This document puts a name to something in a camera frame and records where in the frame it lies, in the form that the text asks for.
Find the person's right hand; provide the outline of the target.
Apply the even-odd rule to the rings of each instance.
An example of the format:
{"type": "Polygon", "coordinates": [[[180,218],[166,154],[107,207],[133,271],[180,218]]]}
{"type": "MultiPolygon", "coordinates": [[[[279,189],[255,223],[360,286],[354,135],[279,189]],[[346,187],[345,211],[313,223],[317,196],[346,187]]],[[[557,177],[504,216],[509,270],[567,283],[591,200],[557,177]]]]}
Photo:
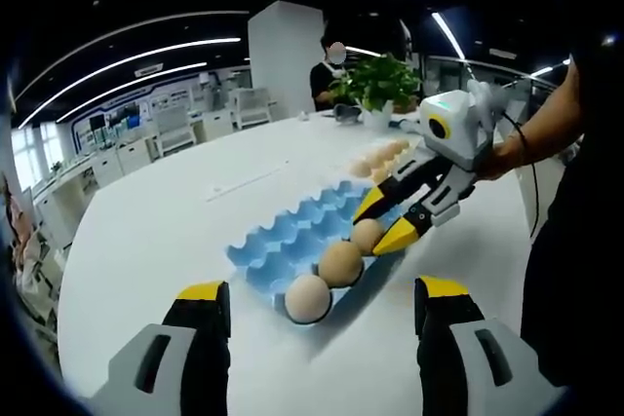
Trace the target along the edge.
{"type": "Polygon", "coordinates": [[[526,148],[518,133],[510,134],[503,142],[493,145],[481,161],[476,174],[480,180],[496,180],[525,164],[526,148]]]}

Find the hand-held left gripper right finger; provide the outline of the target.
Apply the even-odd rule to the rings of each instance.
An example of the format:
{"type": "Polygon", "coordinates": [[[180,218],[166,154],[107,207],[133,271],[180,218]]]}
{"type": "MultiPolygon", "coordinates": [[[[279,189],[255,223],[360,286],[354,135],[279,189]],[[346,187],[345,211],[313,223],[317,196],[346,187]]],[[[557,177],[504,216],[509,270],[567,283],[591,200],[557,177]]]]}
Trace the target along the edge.
{"type": "Polygon", "coordinates": [[[414,328],[424,415],[544,415],[554,404],[535,351],[464,285],[415,279],[414,328]]]}

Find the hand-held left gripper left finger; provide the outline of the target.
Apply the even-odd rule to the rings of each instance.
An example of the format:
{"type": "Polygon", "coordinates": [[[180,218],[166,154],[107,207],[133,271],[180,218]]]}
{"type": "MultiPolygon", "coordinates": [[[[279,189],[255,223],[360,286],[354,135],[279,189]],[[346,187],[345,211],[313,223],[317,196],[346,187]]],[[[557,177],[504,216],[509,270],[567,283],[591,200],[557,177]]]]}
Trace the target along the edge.
{"type": "Polygon", "coordinates": [[[96,415],[226,415],[229,284],[194,284],[109,361],[96,415]]]}

